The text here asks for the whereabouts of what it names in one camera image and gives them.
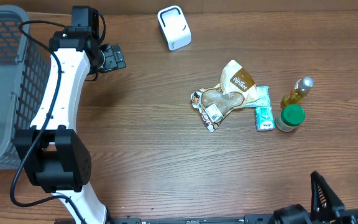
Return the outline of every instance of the wooden table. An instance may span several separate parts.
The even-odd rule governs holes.
[[[70,24],[69,16],[31,14]],[[156,15],[106,16],[106,42],[127,68],[86,82],[78,134],[93,158],[92,186],[114,217],[230,217],[310,207],[318,170],[358,208],[358,11],[186,15],[192,43],[169,52]],[[58,28],[32,26],[44,43]],[[294,133],[257,132],[253,109],[233,111],[214,133],[190,94],[215,86],[230,60],[268,85],[274,114],[302,77],[315,84]],[[13,206],[13,170],[0,170],[0,223],[70,218],[59,201]],[[48,196],[22,175],[21,202]]]

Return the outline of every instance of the bottle cap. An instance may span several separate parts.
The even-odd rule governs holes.
[[[308,89],[310,89],[310,88],[313,86],[313,83],[314,83],[314,81],[313,81],[312,78],[310,78],[310,77],[304,77],[304,78],[302,79],[301,89],[302,89],[302,90],[308,90]]]
[[[296,127],[305,120],[305,111],[299,105],[288,105],[281,112],[281,120],[288,126]]]

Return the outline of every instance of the brown label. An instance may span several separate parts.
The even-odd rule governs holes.
[[[242,91],[247,91],[250,87],[255,85],[252,77],[243,68],[238,70],[238,72],[231,77],[230,82]]]

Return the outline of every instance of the gray plastic bin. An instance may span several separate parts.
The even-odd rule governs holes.
[[[38,46],[22,35],[28,21],[17,6],[0,6],[0,169],[16,169],[16,129],[28,129],[44,96],[50,67]],[[29,25],[24,30],[29,32]]]

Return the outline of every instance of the jar with green lid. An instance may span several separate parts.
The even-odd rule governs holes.
[[[275,119],[276,127],[284,132],[290,132],[305,120],[305,111],[299,105],[288,105]]]

